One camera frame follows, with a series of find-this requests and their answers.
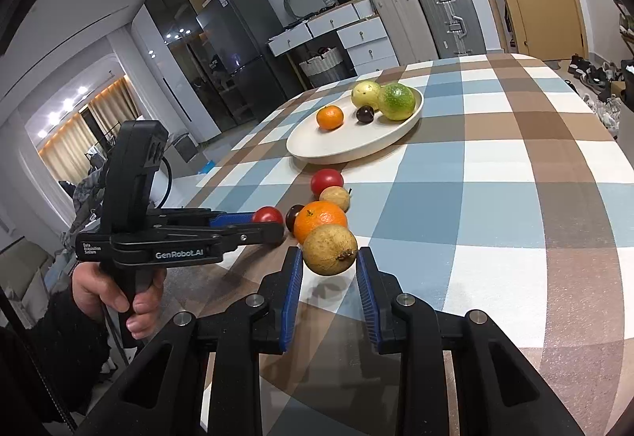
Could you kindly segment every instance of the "small orange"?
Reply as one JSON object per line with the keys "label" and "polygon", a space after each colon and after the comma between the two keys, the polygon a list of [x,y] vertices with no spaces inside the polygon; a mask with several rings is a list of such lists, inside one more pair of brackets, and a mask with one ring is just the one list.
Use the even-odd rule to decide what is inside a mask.
{"label": "small orange", "polygon": [[324,130],[337,129],[344,124],[344,112],[336,105],[326,105],[317,111],[317,124]]}
{"label": "small orange", "polygon": [[308,233],[319,225],[343,225],[348,227],[348,218],[341,209],[331,202],[310,202],[295,218],[293,235],[303,244]]}

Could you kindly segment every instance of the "refrigerator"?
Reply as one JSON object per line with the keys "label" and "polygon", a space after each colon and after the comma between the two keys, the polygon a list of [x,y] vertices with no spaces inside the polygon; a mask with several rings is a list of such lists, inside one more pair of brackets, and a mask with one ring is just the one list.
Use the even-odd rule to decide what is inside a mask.
{"label": "refrigerator", "polygon": [[211,0],[196,19],[259,121],[302,92],[286,56],[268,48],[283,32],[268,0]]}

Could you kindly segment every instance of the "white plate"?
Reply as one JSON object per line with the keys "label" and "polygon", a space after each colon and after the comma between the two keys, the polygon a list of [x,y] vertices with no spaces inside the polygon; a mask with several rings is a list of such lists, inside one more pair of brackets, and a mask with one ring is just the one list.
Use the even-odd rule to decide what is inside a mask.
{"label": "white plate", "polygon": [[345,163],[378,152],[396,143],[416,125],[423,108],[423,96],[415,87],[411,88],[416,98],[414,113],[401,122],[388,120],[380,112],[374,121],[364,125],[356,119],[356,107],[348,90],[334,101],[344,112],[344,124],[335,130],[322,130],[317,125],[315,109],[291,132],[286,140],[286,149],[300,161],[314,164]]}

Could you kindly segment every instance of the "silver bolt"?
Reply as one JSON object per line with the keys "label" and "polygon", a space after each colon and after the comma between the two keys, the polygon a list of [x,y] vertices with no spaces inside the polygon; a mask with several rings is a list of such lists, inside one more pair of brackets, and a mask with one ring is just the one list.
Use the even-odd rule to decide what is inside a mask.
{"label": "silver bolt", "polygon": [[249,307],[260,307],[264,303],[264,297],[257,293],[252,293],[244,301]]}
{"label": "silver bolt", "polygon": [[410,295],[409,293],[400,293],[396,296],[396,302],[404,307],[409,307],[416,302],[416,297],[414,297],[414,295]]}
{"label": "silver bolt", "polygon": [[487,319],[489,318],[484,311],[480,311],[479,309],[474,309],[473,311],[469,313],[469,319],[473,323],[477,323],[478,325],[481,325],[484,322],[486,322]]}
{"label": "silver bolt", "polygon": [[176,313],[172,320],[179,327],[185,327],[185,325],[187,325],[191,321],[191,313],[187,311],[181,311],[179,313]]}

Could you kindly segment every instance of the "human hand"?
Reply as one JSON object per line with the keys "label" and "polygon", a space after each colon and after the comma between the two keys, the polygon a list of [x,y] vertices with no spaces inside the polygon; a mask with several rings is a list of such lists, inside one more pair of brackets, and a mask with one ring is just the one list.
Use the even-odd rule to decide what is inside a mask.
{"label": "human hand", "polygon": [[[126,326],[136,340],[149,336],[156,328],[166,274],[164,268],[157,268],[150,287],[137,293],[132,301],[134,314],[128,318]],[[103,320],[101,302],[117,312],[126,312],[129,308],[128,299],[115,281],[101,271],[99,263],[77,265],[72,276],[72,293],[77,307],[94,321]]]}

